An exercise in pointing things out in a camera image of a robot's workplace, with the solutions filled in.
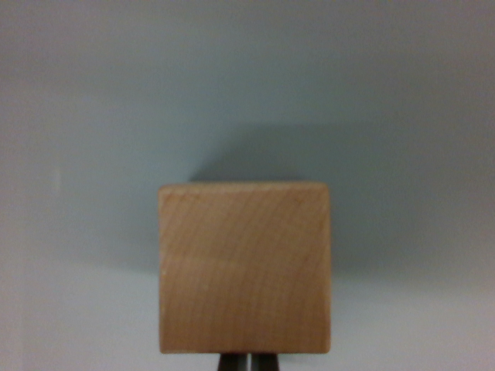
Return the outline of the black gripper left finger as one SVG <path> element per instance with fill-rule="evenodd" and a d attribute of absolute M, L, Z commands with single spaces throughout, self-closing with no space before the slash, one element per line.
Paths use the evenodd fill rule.
<path fill-rule="evenodd" d="M 247 371 L 248 354 L 222 353 L 219 358 L 217 371 Z"/>

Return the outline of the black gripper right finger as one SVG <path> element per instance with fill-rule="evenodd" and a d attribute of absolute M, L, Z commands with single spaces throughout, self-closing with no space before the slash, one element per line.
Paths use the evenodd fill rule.
<path fill-rule="evenodd" d="M 250 371 L 279 371 L 278 355 L 274 353 L 252 353 Z"/>

